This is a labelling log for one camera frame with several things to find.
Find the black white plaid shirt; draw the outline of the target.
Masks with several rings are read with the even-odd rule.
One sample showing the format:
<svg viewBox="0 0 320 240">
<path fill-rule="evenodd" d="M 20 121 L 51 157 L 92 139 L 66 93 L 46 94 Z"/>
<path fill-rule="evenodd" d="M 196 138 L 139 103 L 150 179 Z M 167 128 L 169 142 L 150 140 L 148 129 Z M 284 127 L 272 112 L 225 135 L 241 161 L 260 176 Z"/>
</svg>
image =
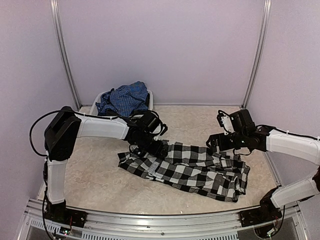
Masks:
<svg viewBox="0 0 320 240">
<path fill-rule="evenodd" d="M 163 143 L 168 145 L 164 159 L 121 152 L 118 167 L 142 179 L 221 202 L 236 203 L 247 193 L 250 167 L 239 155 L 180 142 Z"/>
</svg>

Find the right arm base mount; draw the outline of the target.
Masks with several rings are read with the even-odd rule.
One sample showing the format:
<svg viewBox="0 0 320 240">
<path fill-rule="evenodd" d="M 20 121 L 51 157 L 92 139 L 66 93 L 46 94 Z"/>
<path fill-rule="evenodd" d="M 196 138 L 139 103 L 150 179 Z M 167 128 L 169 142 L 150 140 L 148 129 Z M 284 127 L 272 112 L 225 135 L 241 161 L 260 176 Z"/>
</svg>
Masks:
<svg viewBox="0 0 320 240">
<path fill-rule="evenodd" d="M 283 217 L 279 208 L 275 207 L 270 196 L 264 196 L 257 208 L 239 212 L 241 226 L 249 227 L 262 223 L 274 221 Z"/>
</svg>

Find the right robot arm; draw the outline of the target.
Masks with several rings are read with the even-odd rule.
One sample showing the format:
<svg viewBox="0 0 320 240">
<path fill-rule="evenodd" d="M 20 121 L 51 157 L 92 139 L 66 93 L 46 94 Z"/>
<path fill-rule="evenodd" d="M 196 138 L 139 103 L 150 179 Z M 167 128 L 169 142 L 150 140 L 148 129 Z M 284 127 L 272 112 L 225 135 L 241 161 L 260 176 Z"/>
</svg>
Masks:
<svg viewBox="0 0 320 240">
<path fill-rule="evenodd" d="M 233 113 L 219 110 L 216 117 L 222 133 L 209 136 L 207 147 L 213 152 L 240 150 L 247 148 L 250 152 L 281 153 L 320 165 L 320 139 L 281 130 L 275 126 L 255 125 L 250 112 L 241 109 Z M 320 193 L 320 172 L 311 174 L 300 181 L 270 190 L 260 201 L 263 204 L 256 210 L 256 218 L 266 222 L 276 209 L 286 204 L 303 201 Z"/>
</svg>

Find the white plastic basket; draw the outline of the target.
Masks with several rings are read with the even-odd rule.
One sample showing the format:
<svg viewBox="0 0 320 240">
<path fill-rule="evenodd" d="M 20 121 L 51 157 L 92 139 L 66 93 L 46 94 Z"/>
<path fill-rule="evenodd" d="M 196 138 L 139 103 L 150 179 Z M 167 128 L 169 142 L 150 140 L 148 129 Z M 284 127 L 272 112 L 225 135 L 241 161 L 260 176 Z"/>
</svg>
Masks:
<svg viewBox="0 0 320 240">
<path fill-rule="evenodd" d="M 147 96 L 147 100 L 146 102 L 148 103 L 148 109 L 149 110 L 153 110 L 154 108 L 154 96 L 153 96 L 153 92 L 151 90 L 148 90 L 148 96 Z M 96 103 L 100 103 L 101 102 L 101 96 L 104 92 L 101 92 L 97 95 L 97 97 L 95 98 L 91 108 L 90 108 L 90 111 L 89 111 L 89 114 L 90 115 L 95 115 L 97 116 L 98 115 L 98 109 L 96 107 Z"/>
</svg>

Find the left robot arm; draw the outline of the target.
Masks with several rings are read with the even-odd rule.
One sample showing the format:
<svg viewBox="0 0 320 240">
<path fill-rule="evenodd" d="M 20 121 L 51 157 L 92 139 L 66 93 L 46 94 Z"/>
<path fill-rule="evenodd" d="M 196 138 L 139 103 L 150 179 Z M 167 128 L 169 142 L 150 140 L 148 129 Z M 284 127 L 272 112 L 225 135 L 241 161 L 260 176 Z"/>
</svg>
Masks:
<svg viewBox="0 0 320 240">
<path fill-rule="evenodd" d="M 47 117 L 51 122 L 44 130 L 44 153 L 36 150 L 33 131 L 36 125 Z M 65 176 L 68 160 L 82 140 L 114 140 L 137 147 L 139 155 L 149 154 L 163 159 L 168 148 L 158 138 L 167 131 L 160 116 L 152 110 L 140 111 L 129 116 L 94 115 L 64 106 L 39 117 L 30 127 L 29 143 L 34 153 L 44 158 L 44 198 L 50 207 L 50 214 L 63 223 L 70 218 L 66 208 Z"/>
</svg>

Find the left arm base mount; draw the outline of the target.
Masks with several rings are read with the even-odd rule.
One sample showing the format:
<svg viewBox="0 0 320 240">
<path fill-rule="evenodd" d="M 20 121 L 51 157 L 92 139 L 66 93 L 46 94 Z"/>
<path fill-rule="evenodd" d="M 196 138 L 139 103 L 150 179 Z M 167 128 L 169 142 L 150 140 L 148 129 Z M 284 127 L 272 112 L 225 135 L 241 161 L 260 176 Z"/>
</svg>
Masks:
<svg viewBox="0 0 320 240">
<path fill-rule="evenodd" d="M 66 201 L 52 204 L 47 196 L 44 197 L 44 202 L 46 203 L 44 209 L 44 218 L 46 220 L 70 227 L 84 228 L 88 215 L 85 211 L 66 207 Z"/>
</svg>

